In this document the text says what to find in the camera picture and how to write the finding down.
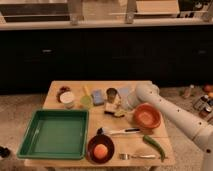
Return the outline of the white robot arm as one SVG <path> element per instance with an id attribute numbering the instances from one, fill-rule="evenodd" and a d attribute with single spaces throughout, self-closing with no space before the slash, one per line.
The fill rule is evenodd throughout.
<path id="1" fill-rule="evenodd" d="M 137 83 L 123 105 L 126 110 L 133 110 L 143 102 L 163 113 L 204 152 L 201 171 L 213 171 L 213 125 L 163 98 L 151 81 Z"/>

